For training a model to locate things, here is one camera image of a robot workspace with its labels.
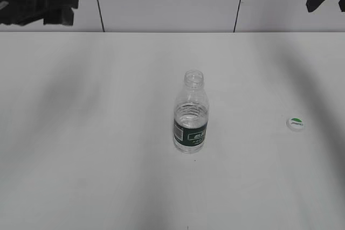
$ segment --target clear plastic bottle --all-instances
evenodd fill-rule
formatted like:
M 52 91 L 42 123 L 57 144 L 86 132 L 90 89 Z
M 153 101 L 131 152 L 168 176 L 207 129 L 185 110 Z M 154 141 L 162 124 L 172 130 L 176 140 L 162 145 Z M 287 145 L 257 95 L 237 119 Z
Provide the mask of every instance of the clear plastic bottle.
M 203 147 L 209 107 L 203 73 L 187 71 L 174 106 L 174 144 L 178 150 L 193 154 Z

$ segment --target white bottle cap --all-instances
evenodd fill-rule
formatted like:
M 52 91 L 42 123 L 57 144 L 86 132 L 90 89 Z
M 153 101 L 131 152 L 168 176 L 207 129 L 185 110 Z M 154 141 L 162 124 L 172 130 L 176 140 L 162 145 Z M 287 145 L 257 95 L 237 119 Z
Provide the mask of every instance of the white bottle cap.
M 288 119 L 286 125 L 292 131 L 301 131 L 305 128 L 305 123 L 299 118 Z

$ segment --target white table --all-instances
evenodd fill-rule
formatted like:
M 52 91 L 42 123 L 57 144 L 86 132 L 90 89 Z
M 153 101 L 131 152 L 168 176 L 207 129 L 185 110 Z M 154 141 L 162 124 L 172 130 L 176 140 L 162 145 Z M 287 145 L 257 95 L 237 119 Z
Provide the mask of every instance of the white table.
M 0 33 L 0 229 L 343 229 L 344 37 Z M 190 68 L 194 155 L 172 139 Z

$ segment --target black shape on wall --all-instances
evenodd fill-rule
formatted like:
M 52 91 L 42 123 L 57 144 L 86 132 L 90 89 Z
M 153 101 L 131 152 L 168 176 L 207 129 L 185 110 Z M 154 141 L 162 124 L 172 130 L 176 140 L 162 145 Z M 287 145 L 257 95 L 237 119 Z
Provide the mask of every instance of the black shape on wall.
M 0 24 L 26 24 L 43 19 L 44 24 L 72 26 L 73 9 L 79 0 L 0 0 Z

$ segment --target bottle opening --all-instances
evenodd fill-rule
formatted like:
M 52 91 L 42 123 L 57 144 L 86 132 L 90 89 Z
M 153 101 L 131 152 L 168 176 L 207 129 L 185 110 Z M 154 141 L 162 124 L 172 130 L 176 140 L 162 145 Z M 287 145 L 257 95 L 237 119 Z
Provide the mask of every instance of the bottle opening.
M 204 86 L 204 75 L 196 69 L 187 71 L 184 76 L 184 83 L 186 86 L 197 89 Z

